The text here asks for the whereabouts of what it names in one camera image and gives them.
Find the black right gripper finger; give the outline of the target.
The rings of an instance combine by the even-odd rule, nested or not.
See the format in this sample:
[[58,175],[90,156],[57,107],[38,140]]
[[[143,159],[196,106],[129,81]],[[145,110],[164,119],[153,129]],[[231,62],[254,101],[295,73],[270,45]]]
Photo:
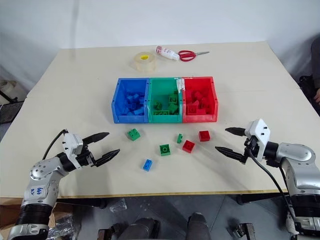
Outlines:
[[234,159],[234,160],[237,160],[242,164],[245,164],[246,161],[247,161],[247,158],[243,154],[235,152],[230,148],[221,147],[221,146],[215,146],[215,149],[218,152],[220,152],[221,154],[223,154],[224,156],[226,156],[228,158],[231,158],[231,159]]
[[242,127],[228,127],[225,129],[225,131],[240,137],[246,136],[245,134],[246,129]]

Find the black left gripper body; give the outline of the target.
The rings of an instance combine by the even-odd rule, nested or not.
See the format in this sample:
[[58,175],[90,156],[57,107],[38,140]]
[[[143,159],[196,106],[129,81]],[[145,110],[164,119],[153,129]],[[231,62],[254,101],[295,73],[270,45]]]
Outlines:
[[94,166],[94,156],[91,151],[88,149],[86,144],[78,144],[75,149],[75,167],[77,169],[82,168],[83,166]]

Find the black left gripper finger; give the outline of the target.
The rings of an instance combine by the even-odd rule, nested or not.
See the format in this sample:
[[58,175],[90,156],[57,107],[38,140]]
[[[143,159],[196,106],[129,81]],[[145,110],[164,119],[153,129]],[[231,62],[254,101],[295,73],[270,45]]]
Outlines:
[[118,153],[120,152],[120,149],[112,150],[104,155],[102,155],[101,158],[97,159],[94,163],[96,167],[99,167],[101,165],[104,165],[105,163],[112,160]]
[[88,137],[82,139],[84,145],[89,145],[91,143],[96,143],[105,137],[107,137],[110,133],[109,132],[99,132]]

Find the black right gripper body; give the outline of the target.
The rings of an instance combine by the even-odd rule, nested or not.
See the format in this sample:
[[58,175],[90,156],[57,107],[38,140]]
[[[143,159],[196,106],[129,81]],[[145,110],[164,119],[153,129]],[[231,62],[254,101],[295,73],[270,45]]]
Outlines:
[[244,146],[244,163],[246,163],[248,158],[256,160],[259,152],[258,139],[255,136],[247,138]]

